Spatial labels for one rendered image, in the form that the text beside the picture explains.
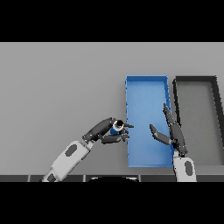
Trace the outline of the left dark grey robot hand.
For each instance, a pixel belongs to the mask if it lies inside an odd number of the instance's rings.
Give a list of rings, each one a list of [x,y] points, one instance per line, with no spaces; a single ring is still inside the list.
[[[111,135],[110,129],[116,120],[119,119],[110,117],[98,122],[92,129],[87,132],[87,134],[82,136],[82,139],[87,144],[91,141],[97,142],[98,140],[101,140],[103,144],[113,144],[125,141],[130,137],[128,128],[133,128],[133,125],[124,122],[123,129],[119,132],[119,134]]]

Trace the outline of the right dark grey robot hand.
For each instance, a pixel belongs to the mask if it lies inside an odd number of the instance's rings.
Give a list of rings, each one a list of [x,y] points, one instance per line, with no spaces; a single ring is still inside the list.
[[[159,132],[153,124],[149,125],[150,132],[155,140],[165,145],[172,145],[174,150],[178,152],[180,157],[184,157],[188,151],[186,148],[186,140],[179,124],[173,119],[172,113],[166,104],[163,106],[163,113],[169,128],[170,135],[167,136]]]

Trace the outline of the blue pipe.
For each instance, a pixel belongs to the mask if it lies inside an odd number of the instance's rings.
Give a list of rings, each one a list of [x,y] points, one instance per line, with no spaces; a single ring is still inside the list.
[[[111,129],[110,129],[110,134],[111,135],[118,135],[119,132],[123,129],[123,121],[122,120],[116,120]]]

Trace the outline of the dark grey bin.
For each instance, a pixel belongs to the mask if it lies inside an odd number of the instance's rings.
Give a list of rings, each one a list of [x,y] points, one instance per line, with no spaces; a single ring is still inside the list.
[[[196,165],[224,165],[224,114],[216,76],[176,76],[176,116],[187,156]]]

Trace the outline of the blue bin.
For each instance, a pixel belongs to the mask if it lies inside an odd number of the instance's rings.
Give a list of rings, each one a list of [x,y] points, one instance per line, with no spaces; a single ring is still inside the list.
[[[173,147],[155,140],[150,125],[169,136],[163,113],[164,104],[171,107],[168,77],[166,75],[127,75],[126,123],[129,129],[128,167],[172,167]]]

